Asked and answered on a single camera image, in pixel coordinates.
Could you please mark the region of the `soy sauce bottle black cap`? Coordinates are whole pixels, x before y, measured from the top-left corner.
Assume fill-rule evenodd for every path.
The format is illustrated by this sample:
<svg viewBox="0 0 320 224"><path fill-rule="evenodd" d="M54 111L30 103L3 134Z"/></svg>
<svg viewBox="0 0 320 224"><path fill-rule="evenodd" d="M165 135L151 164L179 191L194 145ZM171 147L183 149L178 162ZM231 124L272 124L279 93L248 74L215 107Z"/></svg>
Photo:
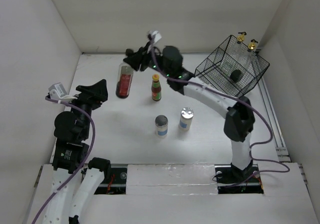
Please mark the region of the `soy sauce bottle black cap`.
<svg viewBox="0 0 320 224"><path fill-rule="evenodd" d="M125 99L129 96L134 71L130 65L123 62L119 65L116 96Z"/></svg>

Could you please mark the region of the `red chili sauce bottle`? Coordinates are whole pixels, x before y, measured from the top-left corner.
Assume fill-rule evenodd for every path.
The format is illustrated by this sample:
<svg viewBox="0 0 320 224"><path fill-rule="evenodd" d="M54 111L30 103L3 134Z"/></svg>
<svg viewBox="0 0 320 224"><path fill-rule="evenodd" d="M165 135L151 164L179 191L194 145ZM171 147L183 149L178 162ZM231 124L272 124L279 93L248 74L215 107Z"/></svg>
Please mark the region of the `red chili sauce bottle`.
<svg viewBox="0 0 320 224"><path fill-rule="evenodd" d="M160 83L160 76L158 74L154 74L152 76L152 84L151 84L151 96L154 101L160 101L162 98L162 88Z"/></svg>

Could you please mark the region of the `spice shaker silver lid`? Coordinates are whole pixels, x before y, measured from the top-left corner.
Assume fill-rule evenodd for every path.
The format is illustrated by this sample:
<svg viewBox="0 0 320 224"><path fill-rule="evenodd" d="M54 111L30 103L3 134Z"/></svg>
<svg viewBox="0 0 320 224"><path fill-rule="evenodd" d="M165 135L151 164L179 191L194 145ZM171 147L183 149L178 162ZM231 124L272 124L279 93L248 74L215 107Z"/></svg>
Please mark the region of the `spice shaker silver lid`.
<svg viewBox="0 0 320 224"><path fill-rule="evenodd" d="M165 138L168 134L168 118L165 115L158 115L154 123L155 134L160 138Z"/></svg>

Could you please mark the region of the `spice shaker blue label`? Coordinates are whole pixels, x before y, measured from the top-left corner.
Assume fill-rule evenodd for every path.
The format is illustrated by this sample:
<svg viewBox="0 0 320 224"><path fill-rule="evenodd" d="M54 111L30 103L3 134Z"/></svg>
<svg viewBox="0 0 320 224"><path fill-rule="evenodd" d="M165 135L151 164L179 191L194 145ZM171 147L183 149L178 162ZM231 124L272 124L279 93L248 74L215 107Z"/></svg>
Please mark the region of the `spice shaker blue label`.
<svg viewBox="0 0 320 224"><path fill-rule="evenodd" d="M191 127L193 117L194 111L190 107L184 107L180 112L179 127L184 131L188 131Z"/></svg>

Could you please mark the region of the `clear glass oil bottle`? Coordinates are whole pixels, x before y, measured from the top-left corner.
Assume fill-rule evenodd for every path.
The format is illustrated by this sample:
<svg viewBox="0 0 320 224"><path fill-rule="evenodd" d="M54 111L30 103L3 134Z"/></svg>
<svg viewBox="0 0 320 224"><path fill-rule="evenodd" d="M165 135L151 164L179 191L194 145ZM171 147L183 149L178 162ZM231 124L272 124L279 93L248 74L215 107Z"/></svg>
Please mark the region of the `clear glass oil bottle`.
<svg viewBox="0 0 320 224"><path fill-rule="evenodd" d="M243 52L243 42L247 33L245 31L238 32L236 36L231 35L229 43L225 49L225 57L222 70L226 75L231 75L238 66L239 59Z"/></svg>

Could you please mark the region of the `glass oil bottle dark residue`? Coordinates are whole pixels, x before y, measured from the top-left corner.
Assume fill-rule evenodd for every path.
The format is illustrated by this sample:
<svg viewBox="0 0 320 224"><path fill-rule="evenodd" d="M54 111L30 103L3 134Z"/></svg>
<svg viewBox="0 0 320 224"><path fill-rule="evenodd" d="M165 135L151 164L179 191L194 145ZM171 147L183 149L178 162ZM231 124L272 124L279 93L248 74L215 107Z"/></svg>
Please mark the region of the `glass oil bottle dark residue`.
<svg viewBox="0 0 320 224"><path fill-rule="evenodd" d="M233 54L234 60L236 64L234 66L233 72L230 74L230 79L234 83L238 83L244 77L246 71L249 68L249 65L254 56L254 50L258 44L258 41L252 39L250 43L247 45L246 51L242 50L242 43L240 41L237 42Z"/></svg>

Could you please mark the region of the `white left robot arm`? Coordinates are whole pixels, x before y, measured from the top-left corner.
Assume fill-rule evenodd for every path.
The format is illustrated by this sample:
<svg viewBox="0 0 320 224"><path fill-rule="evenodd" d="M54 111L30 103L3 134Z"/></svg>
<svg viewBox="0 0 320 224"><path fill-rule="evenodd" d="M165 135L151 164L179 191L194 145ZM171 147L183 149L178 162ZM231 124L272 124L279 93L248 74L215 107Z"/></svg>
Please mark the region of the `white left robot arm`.
<svg viewBox="0 0 320 224"><path fill-rule="evenodd" d="M102 158L88 161L96 127L92 111L108 99L107 82L79 85L78 94L67 94L61 83L48 89L46 101L62 104L69 111L54 120L55 151L50 196L40 208L44 224L80 224L98 186L111 178L111 163Z"/></svg>

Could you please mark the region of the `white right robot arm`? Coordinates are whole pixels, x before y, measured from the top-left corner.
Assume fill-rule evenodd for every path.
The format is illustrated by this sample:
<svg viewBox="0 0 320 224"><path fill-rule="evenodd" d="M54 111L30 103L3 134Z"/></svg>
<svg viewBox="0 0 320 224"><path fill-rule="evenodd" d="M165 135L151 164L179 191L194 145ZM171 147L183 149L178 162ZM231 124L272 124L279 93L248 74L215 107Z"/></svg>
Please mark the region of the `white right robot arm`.
<svg viewBox="0 0 320 224"><path fill-rule="evenodd" d="M254 175L251 156L251 132L255 116L248 98L236 98L205 87L196 76L183 67L183 56L174 46L166 46L157 53L157 47L148 42L138 51L127 49L123 62L134 71L145 71L148 67L166 76L169 87L193 98L224 118L223 131L231 141L232 161L230 165L232 184L245 182Z"/></svg>

